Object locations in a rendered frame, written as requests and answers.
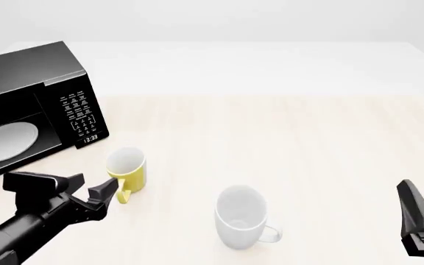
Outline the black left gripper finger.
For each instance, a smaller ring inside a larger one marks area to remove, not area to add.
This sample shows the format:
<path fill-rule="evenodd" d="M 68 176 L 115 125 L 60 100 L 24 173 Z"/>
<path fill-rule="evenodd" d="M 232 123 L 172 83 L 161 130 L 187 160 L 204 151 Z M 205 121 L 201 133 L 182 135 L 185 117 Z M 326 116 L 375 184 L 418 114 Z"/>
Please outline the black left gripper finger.
<path fill-rule="evenodd" d="M 84 175 L 75 174 L 70 177 L 61 177 L 58 183 L 60 193 L 73 194 L 85 184 Z"/>
<path fill-rule="evenodd" d="M 90 211 L 98 211 L 99 209 L 108 209 L 109 204 L 118 189 L 118 180 L 110 178 L 105 183 L 88 189 L 88 201 L 86 208 Z"/>

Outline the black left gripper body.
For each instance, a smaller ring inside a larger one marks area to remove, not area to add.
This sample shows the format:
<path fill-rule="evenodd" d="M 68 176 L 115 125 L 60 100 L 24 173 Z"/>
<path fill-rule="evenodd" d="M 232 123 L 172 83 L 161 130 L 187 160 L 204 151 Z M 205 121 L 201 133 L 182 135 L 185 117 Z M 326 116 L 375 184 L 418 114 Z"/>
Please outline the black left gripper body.
<path fill-rule="evenodd" d="M 88 222 L 103 220 L 107 216 L 108 204 L 95 199 L 84 202 L 69 194 L 59 194 L 57 204 L 49 217 L 63 222 Z"/>

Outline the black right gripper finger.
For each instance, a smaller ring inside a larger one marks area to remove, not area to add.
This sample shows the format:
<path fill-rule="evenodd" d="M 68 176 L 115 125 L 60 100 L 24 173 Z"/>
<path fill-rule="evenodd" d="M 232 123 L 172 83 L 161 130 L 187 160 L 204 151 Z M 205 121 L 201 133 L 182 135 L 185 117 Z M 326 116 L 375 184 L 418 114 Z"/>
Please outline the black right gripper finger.
<path fill-rule="evenodd" d="M 424 233 L 424 198 L 415 184 L 402 180 L 397 185 L 402 213 L 400 235 L 406 237 L 411 233 Z"/>

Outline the yellow and white mug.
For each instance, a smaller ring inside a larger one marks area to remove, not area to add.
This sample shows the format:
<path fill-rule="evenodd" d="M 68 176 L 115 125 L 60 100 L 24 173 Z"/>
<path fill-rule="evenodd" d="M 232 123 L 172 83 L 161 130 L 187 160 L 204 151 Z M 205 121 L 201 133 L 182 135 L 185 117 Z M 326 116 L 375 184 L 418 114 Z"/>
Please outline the yellow and white mug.
<path fill-rule="evenodd" d="M 146 156 L 137 147 L 125 146 L 111 152 L 106 169 L 109 176 L 119 182 L 116 196 L 121 204 L 127 204 L 131 194 L 146 185 Z"/>

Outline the black microwave oven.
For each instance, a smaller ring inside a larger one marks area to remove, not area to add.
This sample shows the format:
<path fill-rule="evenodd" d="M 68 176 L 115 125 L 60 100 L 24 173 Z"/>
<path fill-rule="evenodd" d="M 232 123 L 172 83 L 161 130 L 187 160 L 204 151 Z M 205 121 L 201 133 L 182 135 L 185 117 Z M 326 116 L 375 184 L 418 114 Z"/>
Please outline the black microwave oven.
<path fill-rule="evenodd" d="M 88 73 L 62 41 L 0 54 L 0 126 L 15 122 L 34 124 L 38 138 L 0 162 L 0 176 L 109 136 Z"/>

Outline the white round turntable plate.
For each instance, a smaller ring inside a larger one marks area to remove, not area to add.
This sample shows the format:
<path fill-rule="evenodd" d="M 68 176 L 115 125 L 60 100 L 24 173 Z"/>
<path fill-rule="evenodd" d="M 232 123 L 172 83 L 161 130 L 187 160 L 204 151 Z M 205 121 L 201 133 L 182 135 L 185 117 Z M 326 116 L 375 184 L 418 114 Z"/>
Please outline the white round turntable plate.
<path fill-rule="evenodd" d="M 27 151 L 38 138 L 38 128 L 27 122 L 0 126 L 0 162 Z"/>

